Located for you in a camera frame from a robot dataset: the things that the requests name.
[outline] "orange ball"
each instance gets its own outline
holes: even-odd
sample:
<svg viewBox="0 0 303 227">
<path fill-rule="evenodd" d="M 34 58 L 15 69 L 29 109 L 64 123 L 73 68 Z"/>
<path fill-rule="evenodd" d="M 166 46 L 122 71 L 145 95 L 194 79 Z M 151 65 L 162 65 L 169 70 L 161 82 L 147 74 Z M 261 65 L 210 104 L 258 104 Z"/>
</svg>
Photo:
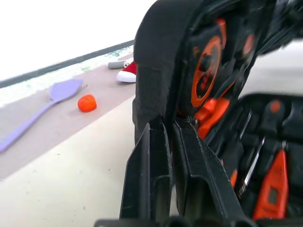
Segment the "orange ball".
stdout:
<svg viewBox="0 0 303 227">
<path fill-rule="evenodd" d="M 94 96 L 86 95 L 79 99 L 78 101 L 78 108 L 82 112 L 90 112 L 96 109 L 97 102 Z"/>
</svg>

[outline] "purple spatula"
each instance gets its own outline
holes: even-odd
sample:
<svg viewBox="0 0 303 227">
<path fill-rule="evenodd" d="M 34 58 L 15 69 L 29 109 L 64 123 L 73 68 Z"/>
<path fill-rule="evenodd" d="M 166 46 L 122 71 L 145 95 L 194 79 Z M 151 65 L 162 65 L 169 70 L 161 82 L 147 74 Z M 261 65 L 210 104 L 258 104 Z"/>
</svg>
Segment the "purple spatula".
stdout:
<svg viewBox="0 0 303 227">
<path fill-rule="evenodd" d="M 73 97 L 79 91 L 83 84 L 82 79 L 70 79 L 63 81 L 58 84 L 54 84 L 50 91 L 51 102 L 43 107 L 39 112 L 32 116 L 27 122 L 24 122 L 18 128 L 16 128 L 12 133 L 6 136 L 0 142 L 0 151 L 7 150 L 12 144 L 14 144 L 35 122 L 36 120 L 44 114 L 46 110 L 55 104 L 67 100 Z"/>
</svg>

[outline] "red shoe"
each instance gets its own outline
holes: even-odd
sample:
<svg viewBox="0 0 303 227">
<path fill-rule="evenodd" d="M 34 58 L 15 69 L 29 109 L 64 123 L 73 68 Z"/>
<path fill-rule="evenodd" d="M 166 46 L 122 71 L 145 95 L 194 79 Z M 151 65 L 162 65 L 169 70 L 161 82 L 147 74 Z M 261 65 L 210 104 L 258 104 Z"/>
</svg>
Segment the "red shoe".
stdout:
<svg viewBox="0 0 303 227">
<path fill-rule="evenodd" d="M 117 80 L 126 83 L 135 83 L 137 73 L 137 64 L 133 61 L 125 69 L 120 71 L 117 75 Z"/>
</svg>

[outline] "white wall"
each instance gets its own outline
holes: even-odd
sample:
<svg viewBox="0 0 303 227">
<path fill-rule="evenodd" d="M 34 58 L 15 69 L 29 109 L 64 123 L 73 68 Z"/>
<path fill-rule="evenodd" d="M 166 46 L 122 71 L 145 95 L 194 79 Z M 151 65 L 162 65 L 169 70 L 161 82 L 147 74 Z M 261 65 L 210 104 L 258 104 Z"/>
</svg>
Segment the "white wall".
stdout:
<svg viewBox="0 0 303 227">
<path fill-rule="evenodd" d="M 0 1 L 0 80 L 134 39 L 154 2 Z"/>
</svg>

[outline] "tool case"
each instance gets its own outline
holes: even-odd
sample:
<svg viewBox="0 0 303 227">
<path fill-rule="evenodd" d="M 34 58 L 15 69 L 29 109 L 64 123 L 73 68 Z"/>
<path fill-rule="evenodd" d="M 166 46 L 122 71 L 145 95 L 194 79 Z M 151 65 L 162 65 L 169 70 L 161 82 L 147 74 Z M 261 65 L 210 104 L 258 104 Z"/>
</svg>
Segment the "tool case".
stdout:
<svg viewBox="0 0 303 227">
<path fill-rule="evenodd" d="M 303 98 L 239 99 L 302 36 L 302 1 L 159 0 L 137 32 L 136 146 L 120 219 L 95 227 L 303 226 Z M 170 217 L 172 188 L 178 216 Z"/>
</svg>

